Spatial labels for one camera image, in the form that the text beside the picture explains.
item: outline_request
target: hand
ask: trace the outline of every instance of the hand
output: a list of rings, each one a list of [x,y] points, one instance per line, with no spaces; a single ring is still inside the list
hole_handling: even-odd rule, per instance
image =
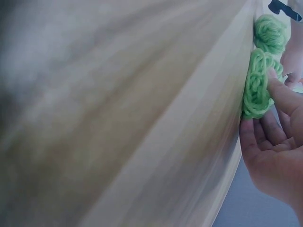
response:
[[[303,97],[270,71],[268,90],[282,128],[271,111],[260,120],[242,120],[240,142],[255,186],[289,204],[303,224]]]
[[[303,49],[301,46],[290,39],[280,61],[284,67],[283,76],[288,75],[285,85],[291,89],[295,87],[303,74]]]

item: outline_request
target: finger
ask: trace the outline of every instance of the finger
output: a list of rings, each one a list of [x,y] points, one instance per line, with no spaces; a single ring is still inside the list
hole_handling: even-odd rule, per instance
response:
[[[272,150],[275,152],[282,152],[286,150],[292,150],[288,144],[280,143],[278,145],[275,145]]]
[[[261,151],[269,150],[273,147],[273,145],[267,140],[259,119],[254,119],[254,134]]]
[[[276,78],[276,72],[271,69],[268,71],[268,91],[276,103],[278,109],[282,110],[288,116],[302,106],[303,97],[290,90]]]
[[[275,146],[282,143],[284,140],[287,140],[284,131],[276,121],[275,116],[271,110],[267,111],[260,122],[266,138],[269,142],[271,142],[272,145]]]
[[[297,73],[288,73],[285,85],[290,89],[293,89],[295,85],[300,81],[301,75]]]
[[[285,114],[284,112],[282,112],[281,110],[279,110],[277,107],[276,107],[276,111],[278,113],[279,120],[280,120],[282,129],[285,132],[286,137],[291,138],[292,133],[291,133],[291,128],[290,128],[290,118],[289,118],[289,116],[287,114]]]
[[[253,120],[241,120],[240,143],[243,159],[246,163],[261,152],[255,138]]]

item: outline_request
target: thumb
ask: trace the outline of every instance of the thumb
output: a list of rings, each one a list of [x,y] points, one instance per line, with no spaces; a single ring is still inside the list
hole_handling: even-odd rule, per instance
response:
[[[268,71],[267,89],[278,109],[291,116],[299,107],[303,106],[303,97],[281,83],[274,69]]]

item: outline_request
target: green yarn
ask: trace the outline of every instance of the green yarn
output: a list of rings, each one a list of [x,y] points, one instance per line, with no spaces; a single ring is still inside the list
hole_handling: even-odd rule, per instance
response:
[[[261,118],[274,101],[267,90],[267,71],[274,68],[278,79],[283,80],[282,65],[270,53],[255,49],[250,56],[250,64],[243,96],[243,118]]]
[[[243,95],[243,118],[261,118],[274,101],[267,90],[267,71],[274,68],[282,82],[282,65],[271,54],[280,54],[286,46],[286,25],[272,15],[262,15],[254,24],[254,43]]]
[[[272,54],[285,50],[286,25],[272,15],[262,15],[254,23],[254,43],[257,48]]]

